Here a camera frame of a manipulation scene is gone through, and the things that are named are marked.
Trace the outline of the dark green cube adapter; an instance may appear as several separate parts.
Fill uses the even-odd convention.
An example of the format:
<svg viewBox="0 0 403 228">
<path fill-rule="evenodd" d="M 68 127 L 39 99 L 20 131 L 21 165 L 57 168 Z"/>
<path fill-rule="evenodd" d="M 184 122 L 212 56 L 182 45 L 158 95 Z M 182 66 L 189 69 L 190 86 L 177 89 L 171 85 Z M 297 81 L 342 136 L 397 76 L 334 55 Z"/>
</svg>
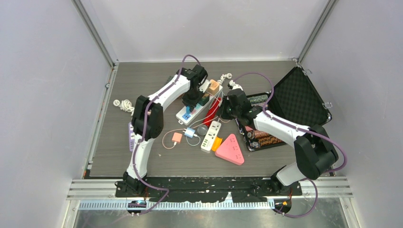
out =
<svg viewBox="0 0 403 228">
<path fill-rule="evenodd" d="M 208 93 L 205 93 L 202 98 L 200 99 L 200 101 L 198 102 L 198 104 L 200 106 L 205 106 L 210 100 L 210 95 Z"/>
</svg>

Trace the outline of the white multicolour power strip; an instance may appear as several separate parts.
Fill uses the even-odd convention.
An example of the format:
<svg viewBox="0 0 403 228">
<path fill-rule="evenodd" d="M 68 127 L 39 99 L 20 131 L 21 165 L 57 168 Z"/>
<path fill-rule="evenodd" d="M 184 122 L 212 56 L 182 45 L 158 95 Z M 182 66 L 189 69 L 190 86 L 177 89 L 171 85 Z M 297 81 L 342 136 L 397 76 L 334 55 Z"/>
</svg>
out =
<svg viewBox="0 0 403 228">
<path fill-rule="evenodd" d="M 202 89 L 204 94 L 206 93 L 206 89 L 208 88 L 208 86 L 203 85 Z M 177 114 L 176 114 L 176 118 L 178 119 L 178 123 L 179 124 L 183 124 L 183 125 L 188 125 L 190 124 L 205 108 L 209 108 L 211 106 L 211 103 L 213 101 L 216 100 L 216 98 L 219 98 L 219 95 L 222 91 L 223 87 L 220 85 L 219 91 L 216 95 L 210 95 L 210 100 L 209 102 L 205 105 L 205 106 L 200 106 L 199 104 L 196 105 L 196 107 L 194 108 L 193 112 L 190 115 L 187 115 L 185 113 L 185 109 L 186 107 L 184 106 Z"/>
</svg>

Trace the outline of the beige cube adapter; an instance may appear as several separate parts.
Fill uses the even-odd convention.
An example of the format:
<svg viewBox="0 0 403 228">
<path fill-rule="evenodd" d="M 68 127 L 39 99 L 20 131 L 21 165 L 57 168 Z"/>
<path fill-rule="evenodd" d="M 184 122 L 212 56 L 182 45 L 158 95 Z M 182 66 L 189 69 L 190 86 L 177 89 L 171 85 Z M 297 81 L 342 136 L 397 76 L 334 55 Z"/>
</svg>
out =
<svg viewBox="0 0 403 228">
<path fill-rule="evenodd" d="M 220 84 L 217 81 L 211 79 L 210 84 L 209 84 L 208 88 L 206 89 L 206 93 L 211 94 L 211 95 L 216 95 L 219 91 L 219 88 L 220 88 Z"/>
</svg>

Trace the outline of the purple power strip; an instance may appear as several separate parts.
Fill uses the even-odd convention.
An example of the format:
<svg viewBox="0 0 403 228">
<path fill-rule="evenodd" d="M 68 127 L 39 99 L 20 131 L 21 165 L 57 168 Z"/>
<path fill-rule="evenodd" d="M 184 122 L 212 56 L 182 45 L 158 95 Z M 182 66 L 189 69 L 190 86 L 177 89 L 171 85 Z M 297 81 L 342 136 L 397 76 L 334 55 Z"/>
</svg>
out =
<svg viewBox="0 0 403 228">
<path fill-rule="evenodd" d="M 128 140 L 129 140 L 129 151 L 133 152 L 135 145 L 135 133 L 133 132 L 132 123 L 128 123 Z"/>
</svg>

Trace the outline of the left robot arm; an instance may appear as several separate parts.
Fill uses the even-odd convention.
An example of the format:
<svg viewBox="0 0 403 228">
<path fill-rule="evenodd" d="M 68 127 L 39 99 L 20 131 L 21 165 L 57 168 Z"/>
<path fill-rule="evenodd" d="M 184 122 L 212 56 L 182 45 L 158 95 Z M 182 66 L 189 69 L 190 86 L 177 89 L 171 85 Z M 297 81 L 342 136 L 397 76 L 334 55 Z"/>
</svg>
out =
<svg viewBox="0 0 403 228">
<path fill-rule="evenodd" d="M 206 83 L 208 73 L 201 65 L 192 69 L 180 68 L 174 78 L 157 92 L 149 96 L 139 96 L 134 107 L 132 126 L 134 149 L 123 183 L 135 197 L 145 193 L 144 177 L 147 175 L 147 163 L 151 147 L 164 127 L 164 112 L 178 97 L 187 112 L 192 112 L 204 95 L 201 88 Z"/>
</svg>

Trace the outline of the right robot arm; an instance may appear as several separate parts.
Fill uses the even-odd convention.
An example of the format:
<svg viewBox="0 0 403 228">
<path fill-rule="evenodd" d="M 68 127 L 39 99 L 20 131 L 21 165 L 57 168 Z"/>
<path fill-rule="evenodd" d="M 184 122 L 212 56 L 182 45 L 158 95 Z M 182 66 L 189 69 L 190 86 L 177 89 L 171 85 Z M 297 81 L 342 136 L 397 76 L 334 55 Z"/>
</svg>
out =
<svg viewBox="0 0 403 228">
<path fill-rule="evenodd" d="M 271 188 L 278 195 L 285 194 L 297 181 L 316 180 L 338 161 L 335 144 L 322 126 L 299 125 L 276 116 L 265 106 L 252 106 L 240 88 L 230 90 L 224 96 L 218 113 L 222 119 L 236 119 L 242 125 L 268 133 L 294 149 L 296 161 L 279 169 L 270 178 Z"/>
</svg>

